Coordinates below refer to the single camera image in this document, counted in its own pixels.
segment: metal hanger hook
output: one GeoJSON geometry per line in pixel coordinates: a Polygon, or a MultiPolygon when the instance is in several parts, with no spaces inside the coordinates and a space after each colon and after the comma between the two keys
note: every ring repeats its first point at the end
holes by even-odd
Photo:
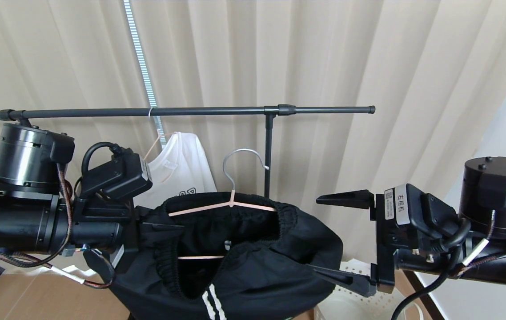
{"type": "Polygon", "coordinates": [[[263,166],[263,168],[265,168],[265,170],[269,170],[269,166],[265,166],[265,164],[263,163],[263,159],[261,158],[261,154],[259,154],[259,152],[255,151],[253,149],[250,149],[250,148],[239,148],[237,150],[233,150],[232,152],[229,152],[229,154],[227,154],[227,156],[225,156],[225,158],[223,158],[222,169],[223,169],[223,173],[225,174],[225,176],[227,177],[227,179],[229,179],[231,181],[231,184],[233,185],[233,189],[232,190],[235,190],[235,180],[233,180],[233,178],[231,178],[231,176],[229,176],[229,173],[227,173],[227,171],[225,170],[225,164],[227,162],[227,159],[229,159],[229,157],[232,154],[237,153],[237,152],[241,152],[241,151],[249,151],[249,152],[253,152],[254,154],[256,154],[257,158],[259,158],[259,162],[261,162],[261,166],[263,166]]]}

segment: brown floor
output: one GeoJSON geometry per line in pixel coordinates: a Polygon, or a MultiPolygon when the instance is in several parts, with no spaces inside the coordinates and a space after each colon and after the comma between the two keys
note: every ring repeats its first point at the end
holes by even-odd
{"type": "MultiPolygon", "coordinates": [[[[396,273],[395,281],[405,296],[413,292],[402,272],[396,273]]],[[[424,314],[426,320],[432,320],[425,309],[424,314]]],[[[0,276],[0,320],[127,320],[128,317],[127,309],[109,290],[91,289],[57,275],[0,276]]],[[[312,312],[306,312],[294,320],[312,318],[312,312]]],[[[417,319],[417,311],[410,308],[407,320],[417,319]]]]}

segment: beige curtain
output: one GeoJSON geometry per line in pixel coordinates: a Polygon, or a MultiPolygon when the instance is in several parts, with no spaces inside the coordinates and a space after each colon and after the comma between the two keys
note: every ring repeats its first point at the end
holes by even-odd
{"type": "MultiPolygon", "coordinates": [[[[160,107],[376,105],[375,115],[275,120],[271,198],[326,222],[349,256],[373,261],[365,211],[314,204],[321,194],[411,182],[439,197],[506,94],[506,1],[132,2],[160,107]]],[[[119,0],[0,1],[0,109],[147,108],[119,0]]],[[[225,154],[265,145],[262,116],[163,117],[198,134],[219,190],[225,154]]],[[[86,148],[110,140],[145,152],[146,118],[34,120],[86,148]]],[[[97,152],[94,162],[108,158],[97,152]]],[[[237,154],[239,192],[263,172],[237,154]]]]}
{"type": "MultiPolygon", "coordinates": [[[[321,194],[411,182],[444,197],[506,94],[506,1],[132,2],[162,107],[376,105],[375,115],[276,118],[271,198],[298,205],[373,261],[363,210],[321,194]]],[[[220,190],[225,154],[264,150],[263,117],[164,117],[200,136],[220,190]]],[[[261,193],[240,154],[237,190],[261,193]]]]}
{"type": "MultiPolygon", "coordinates": [[[[0,110],[149,108],[119,1],[0,1],[0,110]]],[[[89,146],[110,140],[146,152],[156,130],[139,118],[32,120],[76,139],[68,179],[89,146]]],[[[93,164],[108,161],[96,152],[93,164]]]]}

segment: perforated basket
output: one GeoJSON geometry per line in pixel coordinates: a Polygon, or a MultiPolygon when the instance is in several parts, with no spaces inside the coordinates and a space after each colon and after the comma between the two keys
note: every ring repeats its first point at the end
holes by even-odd
{"type": "MultiPolygon", "coordinates": [[[[340,265],[343,271],[369,275],[369,264],[352,259],[340,265]]],[[[405,297],[394,288],[392,294],[377,292],[374,296],[365,298],[340,286],[314,309],[315,320],[389,320],[391,314],[405,297]]],[[[423,320],[423,313],[417,304],[419,319],[423,320]]],[[[402,312],[398,320],[405,320],[402,312]]]]}

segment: black print on white shirt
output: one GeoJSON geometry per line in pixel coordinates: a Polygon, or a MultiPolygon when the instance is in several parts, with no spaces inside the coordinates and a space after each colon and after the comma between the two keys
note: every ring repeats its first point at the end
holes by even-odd
{"type": "Polygon", "coordinates": [[[196,188],[190,188],[186,191],[184,191],[184,190],[180,191],[179,195],[195,194],[195,193],[196,193],[196,188]]]}

